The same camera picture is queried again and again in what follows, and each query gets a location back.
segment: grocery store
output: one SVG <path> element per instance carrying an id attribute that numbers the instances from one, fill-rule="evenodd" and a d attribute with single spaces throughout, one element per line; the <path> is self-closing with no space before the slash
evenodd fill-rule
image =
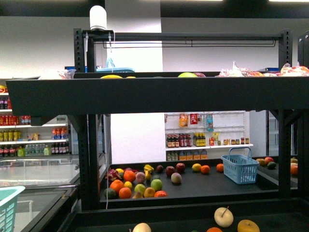
<path id="1" fill-rule="evenodd" d="M 0 231 L 309 228 L 309 2 L 0 2 Z"/>

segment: orange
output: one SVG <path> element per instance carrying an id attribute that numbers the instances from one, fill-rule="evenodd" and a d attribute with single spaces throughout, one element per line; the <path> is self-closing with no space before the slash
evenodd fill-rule
<path id="1" fill-rule="evenodd" d="M 222 173 L 222 172 L 224 171 L 224 167 L 223 167 L 223 164 L 222 164 L 222 163 L 219 163 L 219 164 L 217 165 L 217 171 L 220 172 L 220 173 Z"/>
<path id="2" fill-rule="evenodd" d="M 119 194 L 120 189 L 122 189 L 123 187 L 124 187 L 124 183 L 121 180 L 114 180 L 110 186 L 111 189 L 115 190 L 117 195 Z"/>
<path id="3" fill-rule="evenodd" d="M 222 230 L 220 230 L 217 227 L 212 227 L 212 228 L 208 229 L 206 232 L 222 232 Z"/>
<path id="4" fill-rule="evenodd" d="M 132 191 L 128 187 L 124 187 L 124 188 L 120 189 L 120 191 L 119 191 L 119 198 L 120 199 L 129 199 L 129 198 L 131 198 L 131 195 L 132 195 Z"/>
<path id="5" fill-rule="evenodd" d="M 291 174 L 292 175 L 298 175 L 298 165 L 292 165 L 291 166 Z"/>
<path id="6" fill-rule="evenodd" d="M 154 195 L 154 197 L 167 197 L 167 196 L 168 194 L 163 190 L 155 192 L 155 195 Z"/>
<path id="7" fill-rule="evenodd" d="M 124 180 L 130 181 L 131 183 L 135 181 L 135 173 L 133 171 L 127 170 L 124 173 Z"/>
<path id="8" fill-rule="evenodd" d="M 210 171 L 211 171 L 211 168 L 208 165 L 203 165 L 201 167 L 201 173 L 203 173 L 203 174 L 208 174 Z"/>

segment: basket handle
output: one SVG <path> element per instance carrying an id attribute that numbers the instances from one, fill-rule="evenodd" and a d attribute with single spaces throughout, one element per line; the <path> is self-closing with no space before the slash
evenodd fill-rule
<path id="1" fill-rule="evenodd" d="M 232 150 L 235 150 L 235 149 L 244 149 L 244 148 L 249 149 L 248 159 L 252 159 L 252 152 L 251 152 L 251 148 L 250 148 L 250 147 L 248 147 L 248 146 L 232 147 L 232 148 L 228 151 L 228 158 L 230 158 L 230 154 L 231 154 L 231 151 L 232 151 Z"/>

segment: ceiling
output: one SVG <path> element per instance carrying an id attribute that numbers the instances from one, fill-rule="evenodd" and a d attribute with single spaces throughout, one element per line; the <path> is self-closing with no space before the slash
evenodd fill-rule
<path id="1" fill-rule="evenodd" d="M 89 17 L 104 0 L 0 0 L 0 16 Z M 161 0 L 161 17 L 309 18 L 309 3 Z"/>

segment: teal basket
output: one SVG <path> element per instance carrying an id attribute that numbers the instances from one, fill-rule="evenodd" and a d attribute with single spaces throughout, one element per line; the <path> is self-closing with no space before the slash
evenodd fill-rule
<path id="1" fill-rule="evenodd" d="M 13 232 L 18 194 L 24 186 L 0 188 L 0 232 Z"/>
<path id="2" fill-rule="evenodd" d="M 249 149 L 248 156 L 231 155 L 234 149 Z M 237 184 L 252 184 L 256 182 L 257 167 L 260 163 L 252 159 L 251 149 L 247 146 L 233 147 L 227 156 L 221 156 L 224 166 L 224 174 Z"/>

